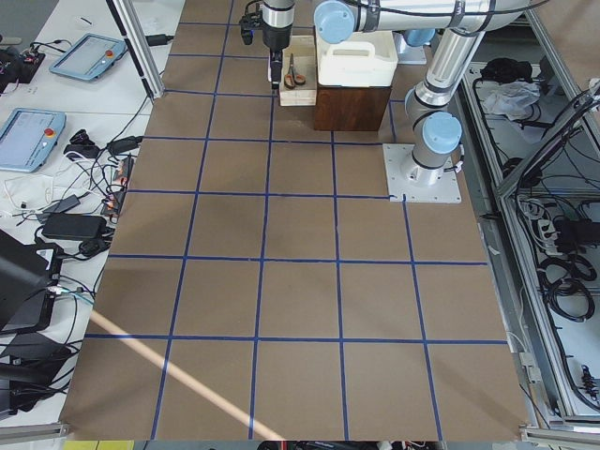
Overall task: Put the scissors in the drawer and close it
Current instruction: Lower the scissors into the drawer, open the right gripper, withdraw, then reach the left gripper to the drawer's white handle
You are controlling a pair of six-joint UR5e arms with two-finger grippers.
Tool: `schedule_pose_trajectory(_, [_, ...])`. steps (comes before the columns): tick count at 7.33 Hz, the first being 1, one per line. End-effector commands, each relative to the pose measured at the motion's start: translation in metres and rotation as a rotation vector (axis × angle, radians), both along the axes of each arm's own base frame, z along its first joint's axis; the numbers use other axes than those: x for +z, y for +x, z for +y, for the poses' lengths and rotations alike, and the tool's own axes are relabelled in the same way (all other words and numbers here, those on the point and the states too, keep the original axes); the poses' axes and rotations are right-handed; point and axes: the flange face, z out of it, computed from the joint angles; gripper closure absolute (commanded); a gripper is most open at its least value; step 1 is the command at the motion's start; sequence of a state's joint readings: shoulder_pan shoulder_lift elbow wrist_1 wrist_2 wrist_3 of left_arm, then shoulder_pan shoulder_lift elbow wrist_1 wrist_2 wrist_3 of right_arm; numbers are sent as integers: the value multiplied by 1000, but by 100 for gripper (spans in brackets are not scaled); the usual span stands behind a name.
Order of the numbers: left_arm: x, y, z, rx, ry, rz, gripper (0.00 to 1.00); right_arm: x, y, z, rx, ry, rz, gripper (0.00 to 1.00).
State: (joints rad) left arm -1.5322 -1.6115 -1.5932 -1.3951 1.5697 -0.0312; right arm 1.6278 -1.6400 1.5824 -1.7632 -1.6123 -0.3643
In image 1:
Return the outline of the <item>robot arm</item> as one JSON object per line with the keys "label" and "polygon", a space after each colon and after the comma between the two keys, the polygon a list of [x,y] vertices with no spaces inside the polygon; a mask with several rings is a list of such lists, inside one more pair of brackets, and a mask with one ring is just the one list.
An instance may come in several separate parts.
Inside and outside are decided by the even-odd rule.
{"label": "robot arm", "polygon": [[485,33],[505,27],[534,1],[316,1],[319,85],[388,87],[398,65],[427,67],[409,93],[420,113],[442,110]]}

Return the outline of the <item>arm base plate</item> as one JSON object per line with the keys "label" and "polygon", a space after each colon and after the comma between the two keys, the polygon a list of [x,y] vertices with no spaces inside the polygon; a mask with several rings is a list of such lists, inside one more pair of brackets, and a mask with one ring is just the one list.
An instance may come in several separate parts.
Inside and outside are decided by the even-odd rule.
{"label": "arm base plate", "polygon": [[413,144],[382,146],[388,198],[405,203],[461,203],[458,175],[448,158],[442,168],[425,169],[413,160]]}

